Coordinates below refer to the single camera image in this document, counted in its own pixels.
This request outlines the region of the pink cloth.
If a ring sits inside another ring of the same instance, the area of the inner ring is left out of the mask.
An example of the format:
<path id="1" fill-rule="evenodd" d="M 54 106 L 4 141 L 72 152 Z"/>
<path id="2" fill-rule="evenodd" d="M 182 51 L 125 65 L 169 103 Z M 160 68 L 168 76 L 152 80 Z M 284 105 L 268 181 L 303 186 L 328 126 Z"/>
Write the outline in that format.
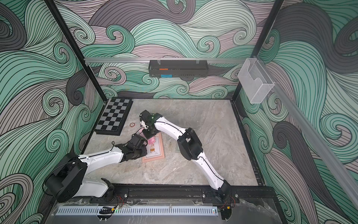
<path id="1" fill-rule="evenodd" d="M 148 141 L 148 145 L 154 146 L 155 142 L 156 142 L 156 137 L 152 137 L 150 139 L 147 140 Z"/>

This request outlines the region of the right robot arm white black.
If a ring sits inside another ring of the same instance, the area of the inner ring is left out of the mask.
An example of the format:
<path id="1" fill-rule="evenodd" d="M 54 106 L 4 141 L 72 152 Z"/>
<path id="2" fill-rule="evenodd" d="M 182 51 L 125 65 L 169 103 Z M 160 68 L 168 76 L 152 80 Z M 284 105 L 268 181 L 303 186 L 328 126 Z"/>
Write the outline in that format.
<path id="1" fill-rule="evenodd" d="M 144 128 L 142 133 L 145 138 L 150 139 L 157 133 L 163 132 L 177 141 L 182 156 L 197 165 L 213 189 L 215 198 L 219 203 L 225 203 L 231 199 L 231 185 L 209 162 L 202 148 L 202 143 L 192 128 L 179 127 L 161 114 L 153 114 L 147 110 L 140 114 L 139 119 Z"/>

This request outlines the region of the green picture frame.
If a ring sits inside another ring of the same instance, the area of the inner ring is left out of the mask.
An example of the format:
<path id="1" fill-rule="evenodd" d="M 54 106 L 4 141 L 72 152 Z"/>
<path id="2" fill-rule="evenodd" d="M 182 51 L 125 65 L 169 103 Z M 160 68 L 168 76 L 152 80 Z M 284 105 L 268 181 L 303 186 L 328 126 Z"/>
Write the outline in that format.
<path id="1" fill-rule="evenodd" d="M 180 146 L 179 146 L 178 142 L 176 142 L 175 152 L 180 153 Z"/>

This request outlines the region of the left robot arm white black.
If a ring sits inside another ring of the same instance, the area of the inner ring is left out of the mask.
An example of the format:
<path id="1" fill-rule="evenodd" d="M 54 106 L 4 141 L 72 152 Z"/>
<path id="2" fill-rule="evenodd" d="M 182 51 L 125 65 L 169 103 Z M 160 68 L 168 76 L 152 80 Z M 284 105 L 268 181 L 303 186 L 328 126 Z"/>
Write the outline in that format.
<path id="1" fill-rule="evenodd" d="M 91 197 L 110 203 L 115 198 L 115 187 L 105 178 L 92 180 L 85 176 L 100 168 L 147 155 L 148 141 L 133 134 L 125 144 L 113 144 L 112 148 L 87 155 L 66 154 L 44 181 L 57 202 L 64 203 L 74 197 Z"/>

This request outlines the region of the pink picture frame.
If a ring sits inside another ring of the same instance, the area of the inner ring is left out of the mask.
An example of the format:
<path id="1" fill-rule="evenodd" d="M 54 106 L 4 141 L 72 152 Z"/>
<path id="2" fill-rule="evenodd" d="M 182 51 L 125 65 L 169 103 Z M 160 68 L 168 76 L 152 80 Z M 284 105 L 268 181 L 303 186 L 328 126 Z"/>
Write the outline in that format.
<path id="1" fill-rule="evenodd" d="M 142 162 L 155 161 L 165 158 L 161 133 L 156 134 L 155 137 L 156 142 L 154 146 L 146 146 L 147 155 L 142 158 Z"/>

